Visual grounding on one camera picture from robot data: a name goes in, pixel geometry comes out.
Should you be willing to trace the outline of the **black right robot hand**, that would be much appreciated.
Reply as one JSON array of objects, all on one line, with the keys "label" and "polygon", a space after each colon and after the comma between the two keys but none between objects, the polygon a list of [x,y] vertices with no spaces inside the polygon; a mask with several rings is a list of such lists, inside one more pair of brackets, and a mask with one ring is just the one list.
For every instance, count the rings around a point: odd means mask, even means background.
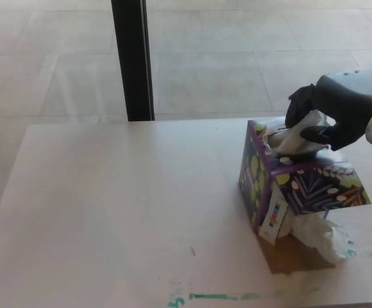
[{"label": "black right robot hand", "polygon": [[372,69],[322,75],[289,96],[285,125],[292,128],[313,110],[335,120],[333,126],[302,129],[304,139],[337,151],[362,136],[372,144]]}]

